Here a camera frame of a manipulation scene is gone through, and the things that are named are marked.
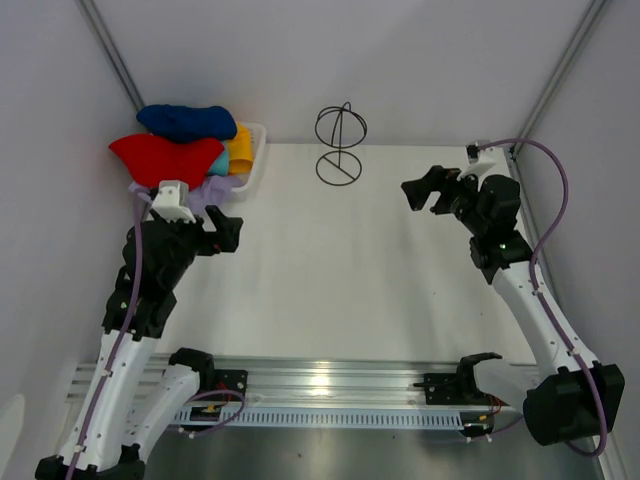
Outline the lavender hat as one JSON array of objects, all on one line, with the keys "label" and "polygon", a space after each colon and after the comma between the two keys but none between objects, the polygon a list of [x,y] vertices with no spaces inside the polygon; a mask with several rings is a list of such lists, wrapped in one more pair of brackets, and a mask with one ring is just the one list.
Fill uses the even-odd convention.
[{"label": "lavender hat", "polygon": [[[188,183],[186,184],[189,190],[188,207],[194,215],[204,215],[206,207],[210,205],[221,207],[229,200],[229,193],[233,186],[233,182],[226,176],[206,176],[203,182],[193,189]],[[135,181],[129,185],[128,191],[137,194],[150,205],[157,194],[152,195],[152,187],[144,187]]]}]

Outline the teal hat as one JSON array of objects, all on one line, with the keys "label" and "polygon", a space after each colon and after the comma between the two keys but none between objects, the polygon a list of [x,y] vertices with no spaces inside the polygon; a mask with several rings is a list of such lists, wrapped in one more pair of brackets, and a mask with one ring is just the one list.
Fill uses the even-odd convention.
[{"label": "teal hat", "polygon": [[230,157],[229,152],[224,149],[216,160],[211,164],[208,175],[209,176],[227,176],[229,173]]}]

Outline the red hat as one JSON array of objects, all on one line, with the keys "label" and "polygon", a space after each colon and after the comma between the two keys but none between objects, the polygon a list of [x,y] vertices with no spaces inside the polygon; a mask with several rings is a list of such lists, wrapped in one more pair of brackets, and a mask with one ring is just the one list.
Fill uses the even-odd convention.
[{"label": "red hat", "polygon": [[213,138],[179,144],[139,133],[112,142],[109,149],[122,161],[132,180],[143,187],[156,188],[163,181],[176,180],[193,190],[204,182],[224,147]]}]

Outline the black wire hat stand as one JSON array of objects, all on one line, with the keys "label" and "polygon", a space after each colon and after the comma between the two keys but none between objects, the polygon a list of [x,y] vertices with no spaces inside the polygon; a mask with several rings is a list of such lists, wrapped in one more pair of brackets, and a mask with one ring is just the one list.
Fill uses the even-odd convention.
[{"label": "black wire hat stand", "polygon": [[[351,143],[345,141],[345,123],[350,117],[360,128],[360,135]],[[320,132],[321,123],[332,118],[333,124],[327,137]],[[315,163],[315,175],[325,185],[331,187],[346,187],[357,182],[363,172],[360,158],[352,150],[362,144],[368,135],[368,124],[364,117],[353,110],[352,102],[346,101],[341,105],[331,105],[321,109],[316,115],[314,123],[316,139],[328,148]],[[329,179],[321,172],[323,167],[330,166],[344,177],[344,180]]]}]

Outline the blue hat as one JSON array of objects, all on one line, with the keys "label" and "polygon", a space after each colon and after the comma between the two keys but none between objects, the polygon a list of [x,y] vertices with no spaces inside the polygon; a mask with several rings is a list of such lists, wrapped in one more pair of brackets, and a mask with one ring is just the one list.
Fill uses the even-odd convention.
[{"label": "blue hat", "polygon": [[231,113],[221,106],[195,108],[154,104],[142,108],[136,120],[150,133],[175,143],[191,143],[205,138],[233,139],[238,128]]}]

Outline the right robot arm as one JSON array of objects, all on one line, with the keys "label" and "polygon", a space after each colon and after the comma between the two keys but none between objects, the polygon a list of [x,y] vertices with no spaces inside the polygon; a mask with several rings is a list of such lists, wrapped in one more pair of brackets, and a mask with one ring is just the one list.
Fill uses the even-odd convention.
[{"label": "right robot arm", "polygon": [[534,355],[540,382],[533,384],[494,352],[462,358],[456,392],[477,404],[488,395],[516,409],[540,445],[574,444],[598,437],[604,449],[625,386],[620,368],[605,365],[580,340],[539,277],[535,252],[516,228],[520,185],[504,175],[484,180],[436,165],[401,185],[410,208],[430,195],[435,215],[452,215],[470,232],[470,256],[504,301]]}]

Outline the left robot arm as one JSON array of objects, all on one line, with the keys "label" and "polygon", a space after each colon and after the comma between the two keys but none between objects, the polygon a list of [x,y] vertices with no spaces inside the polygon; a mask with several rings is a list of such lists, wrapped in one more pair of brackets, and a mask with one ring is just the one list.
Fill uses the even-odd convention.
[{"label": "left robot arm", "polygon": [[177,300],[174,289],[199,257],[233,253],[242,219],[206,209],[201,218],[172,219],[158,209],[127,234],[124,264],[106,304],[99,357],[75,425],[60,451],[39,461],[38,479],[141,479],[155,444],[187,403],[236,400],[243,388],[223,389],[211,354],[180,348],[142,403],[140,380]]}]

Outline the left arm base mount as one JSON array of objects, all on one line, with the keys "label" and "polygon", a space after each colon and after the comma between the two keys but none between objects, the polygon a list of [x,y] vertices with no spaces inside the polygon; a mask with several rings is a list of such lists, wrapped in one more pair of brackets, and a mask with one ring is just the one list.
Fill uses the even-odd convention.
[{"label": "left arm base mount", "polygon": [[237,401],[237,397],[230,393],[222,393],[229,390],[244,395],[248,385],[248,371],[239,369],[217,369],[211,379],[207,380],[198,390],[198,393],[218,391],[204,398],[204,401],[228,403]]}]

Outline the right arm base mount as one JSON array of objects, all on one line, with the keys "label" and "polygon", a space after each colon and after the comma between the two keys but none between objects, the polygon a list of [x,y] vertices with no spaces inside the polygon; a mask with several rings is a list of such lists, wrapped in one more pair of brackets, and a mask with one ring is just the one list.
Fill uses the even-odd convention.
[{"label": "right arm base mount", "polygon": [[413,387],[424,393],[427,405],[492,405],[490,395],[478,389],[472,373],[425,373]]}]

